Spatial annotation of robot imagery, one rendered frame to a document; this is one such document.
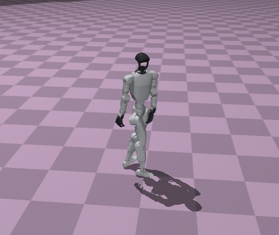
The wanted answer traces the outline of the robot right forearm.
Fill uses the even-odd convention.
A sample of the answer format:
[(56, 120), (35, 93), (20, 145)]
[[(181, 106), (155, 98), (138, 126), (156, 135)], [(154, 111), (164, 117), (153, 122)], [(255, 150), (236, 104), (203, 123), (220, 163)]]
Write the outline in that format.
[(126, 113), (126, 107), (127, 107), (127, 102), (124, 102), (125, 101), (125, 97), (122, 96), (121, 98), (121, 102), (120, 102), (120, 110), (119, 110), (119, 113), (118, 113), (118, 116), (121, 118), (122, 115), (124, 115)]

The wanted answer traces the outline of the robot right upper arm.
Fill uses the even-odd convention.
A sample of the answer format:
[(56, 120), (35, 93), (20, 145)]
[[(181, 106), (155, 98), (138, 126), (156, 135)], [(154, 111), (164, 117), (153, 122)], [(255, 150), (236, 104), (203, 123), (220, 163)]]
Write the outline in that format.
[(133, 75), (129, 74), (123, 77), (123, 95), (125, 97), (124, 102), (129, 102), (130, 101), (130, 96), (128, 95), (129, 89), (130, 89), (130, 84), (133, 82)]

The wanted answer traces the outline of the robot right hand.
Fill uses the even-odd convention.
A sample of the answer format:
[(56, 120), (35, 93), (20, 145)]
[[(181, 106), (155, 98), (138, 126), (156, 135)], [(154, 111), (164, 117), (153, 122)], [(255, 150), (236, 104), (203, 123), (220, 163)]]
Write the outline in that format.
[[(119, 116), (117, 116), (115, 123), (117, 123), (118, 126), (123, 127), (124, 124), (122, 123), (122, 119), (123, 119), (124, 115), (121, 116), (121, 118)], [(122, 126), (121, 126), (122, 124)]]

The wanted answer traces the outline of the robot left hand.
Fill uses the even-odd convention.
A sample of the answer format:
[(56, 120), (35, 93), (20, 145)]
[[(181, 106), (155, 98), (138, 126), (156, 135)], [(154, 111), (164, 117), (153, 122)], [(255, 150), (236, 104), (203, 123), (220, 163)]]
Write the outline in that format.
[(147, 121), (147, 122), (145, 122), (146, 124), (148, 124), (148, 123), (152, 122), (152, 120), (153, 120), (153, 114), (155, 113), (155, 111), (156, 111), (156, 108), (153, 108), (153, 110), (152, 110), (152, 111), (151, 111), (151, 109), (150, 109), (150, 113), (149, 113), (149, 118), (148, 118), (148, 121)]

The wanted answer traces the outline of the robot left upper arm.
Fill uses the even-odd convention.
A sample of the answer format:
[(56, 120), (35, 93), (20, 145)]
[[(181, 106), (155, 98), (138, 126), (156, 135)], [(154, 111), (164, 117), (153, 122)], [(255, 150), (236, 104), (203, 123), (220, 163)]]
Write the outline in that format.
[(152, 86), (151, 86), (150, 95), (154, 96), (157, 95), (156, 86), (157, 86), (158, 73), (153, 70), (151, 70), (150, 72), (152, 73)]

